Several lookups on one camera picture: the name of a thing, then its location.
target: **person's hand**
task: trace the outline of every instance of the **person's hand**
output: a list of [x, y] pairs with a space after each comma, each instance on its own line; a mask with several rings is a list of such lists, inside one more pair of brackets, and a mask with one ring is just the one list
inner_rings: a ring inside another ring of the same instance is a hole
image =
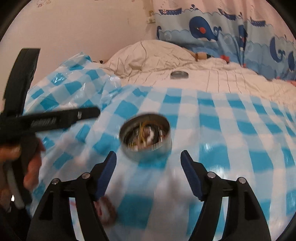
[[[45, 148], [41, 141], [39, 141], [38, 148], [32, 160], [28, 165], [28, 172], [24, 178], [24, 187], [28, 190], [33, 190], [38, 185], [39, 170], [41, 167], [41, 152]], [[12, 194], [5, 181], [3, 173], [3, 163], [7, 160], [16, 160], [21, 155], [20, 145], [2, 145], [0, 146], [0, 205], [7, 210], [9, 208]]]

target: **wall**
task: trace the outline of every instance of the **wall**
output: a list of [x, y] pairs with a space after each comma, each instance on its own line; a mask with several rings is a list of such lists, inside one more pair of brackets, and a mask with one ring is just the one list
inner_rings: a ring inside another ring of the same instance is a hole
[[22, 48], [41, 48], [35, 84], [81, 51], [107, 60], [127, 45], [155, 39], [155, 24], [146, 23], [152, 9], [152, 0], [32, 0], [0, 42], [0, 96]]

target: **screw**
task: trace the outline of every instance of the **screw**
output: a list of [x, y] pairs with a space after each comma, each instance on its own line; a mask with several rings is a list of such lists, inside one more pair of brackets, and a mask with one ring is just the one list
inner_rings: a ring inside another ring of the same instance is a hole
[[81, 177], [82, 177], [83, 179], [88, 179], [90, 176], [91, 176], [91, 175], [90, 175], [88, 172], [85, 172], [85, 173], [82, 174]]
[[240, 178], [239, 178], [239, 182], [240, 182], [241, 184], [245, 184], [245, 183], [247, 182], [247, 180], [246, 180], [245, 178], [243, 178], [243, 177], [240, 177]]
[[58, 184], [59, 183], [59, 179], [58, 178], [54, 178], [53, 180], [52, 180], [52, 184], [53, 185], [56, 185], [56, 184]]
[[77, 118], [80, 120], [81, 119], [81, 116], [82, 116], [82, 113], [80, 111], [78, 111], [78, 115], [77, 115]]
[[208, 176], [209, 178], [215, 178], [215, 177], [216, 177], [216, 174], [215, 174], [214, 172], [208, 172], [208, 173], [207, 173], [207, 176]]

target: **blue and white checkered plastic sheet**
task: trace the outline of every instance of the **blue and white checkered plastic sheet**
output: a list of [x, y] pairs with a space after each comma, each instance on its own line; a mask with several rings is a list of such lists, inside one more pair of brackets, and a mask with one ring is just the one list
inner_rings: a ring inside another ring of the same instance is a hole
[[[70, 107], [101, 108], [97, 120], [67, 130], [39, 134], [45, 147], [34, 213], [53, 178], [76, 179], [113, 150], [117, 166], [106, 194], [118, 219], [106, 233], [111, 241], [188, 240], [202, 203], [193, 196], [180, 164], [188, 150], [195, 161], [221, 178], [246, 177], [275, 240], [296, 211], [295, 113], [264, 99], [241, 94], [210, 94], [190, 89], [127, 85], [108, 76], [84, 54], [64, 62], [29, 92], [25, 111]], [[120, 148], [121, 125], [134, 115], [157, 112], [167, 117], [173, 147], [168, 158], [135, 163]], [[215, 240], [221, 238], [227, 199]], [[83, 240], [77, 214], [76, 238]]]

